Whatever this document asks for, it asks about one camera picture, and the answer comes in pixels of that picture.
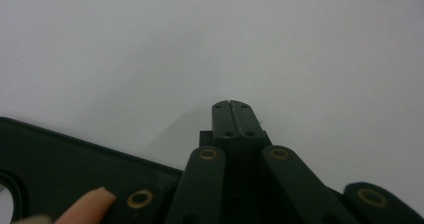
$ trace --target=metal rivet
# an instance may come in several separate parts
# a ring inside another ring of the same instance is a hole
[[[127,204],[133,209],[141,209],[148,206],[152,201],[153,193],[147,189],[141,189],[128,197]]]
[[[200,158],[204,160],[213,160],[218,156],[218,153],[212,149],[206,149],[200,152]]]
[[[372,189],[361,189],[358,191],[358,197],[368,205],[384,208],[389,204],[389,201],[381,193]]]
[[[284,149],[272,149],[271,156],[275,159],[285,160],[289,158],[289,153]]]

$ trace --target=fingernail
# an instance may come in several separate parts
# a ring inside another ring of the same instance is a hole
[[[12,224],[51,224],[52,220],[50,217],[45,215],[34,216],[17,222],[12,222]]]

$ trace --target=finger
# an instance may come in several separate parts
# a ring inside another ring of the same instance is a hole
[[[48,216],[35,216],[12,224],[51,224],[52,221]]]
[[[76,201],[55,224],[99,224],[115,195],[104,187],[90,191]]]

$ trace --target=white background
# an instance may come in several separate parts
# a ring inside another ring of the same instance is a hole
[[[235,99],[421,215],[423,63],[424,0],[0,0],[1,116],[183,169]]]

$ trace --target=black bracket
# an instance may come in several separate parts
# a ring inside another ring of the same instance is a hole
[[[13,220],[58,218],[105,186],[118,198],[102,223],[424,223],[390,192],[355,183],[339,194],[295,152],[273,146],[252,108],[212,107],[212,131],[182,171],[8,118],[0,119],[0,183]]]

